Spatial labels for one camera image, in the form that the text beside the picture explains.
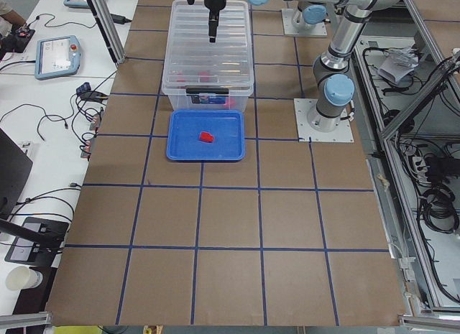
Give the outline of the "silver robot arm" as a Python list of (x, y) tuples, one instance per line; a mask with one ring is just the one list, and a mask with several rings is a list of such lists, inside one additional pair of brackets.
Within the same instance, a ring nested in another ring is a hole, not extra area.
[(309, 1), (299, 1), (291, 19), (297, 29), (310, 29), (320, 24), (327, 17), (324, 4)]
[[(261, 6), (270, 0), (247, 0)], [(374, 11), (391, 7), (399, 0), (296, 0), (330, 3), (343, 7), (343, 18), (328, 49), (314, 62), (313, 73), (318, 85), (318, 100), (307, 114), (308, 124), (316, 131), (332, 132), (341, 120), (341, 113), (353, 98), (353, 81), (345, 75), (349, 57), (362, 30)]]

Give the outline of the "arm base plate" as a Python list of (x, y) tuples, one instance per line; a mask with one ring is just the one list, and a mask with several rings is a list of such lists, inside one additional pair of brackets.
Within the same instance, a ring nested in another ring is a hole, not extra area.
[(307, 24), (297, 9), (282, 9), (284, 35), (291, 37), (326, 38), (326, 25), (323, 22)]
[(319, 114), (315, 98), (295, 98), (295, 117), (300, 142), (353, 143), (351, 130), (354, 103), (348, 113), (343, 107), (342, 113), (336, 118), (326, 118)]

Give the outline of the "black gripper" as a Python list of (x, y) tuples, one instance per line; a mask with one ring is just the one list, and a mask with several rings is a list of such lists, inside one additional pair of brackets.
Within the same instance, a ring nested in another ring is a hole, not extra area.
[[(187, 0), (193, 5), (195, 0)], [(209, 10), (222, 10), (226, 7), (226, 0), (204, 0), (205, 7)], [(216, 42), (217, 29), (219, 25), (219, 11), (210, 11), (208, 16), (208, 37), (210, 43)]]

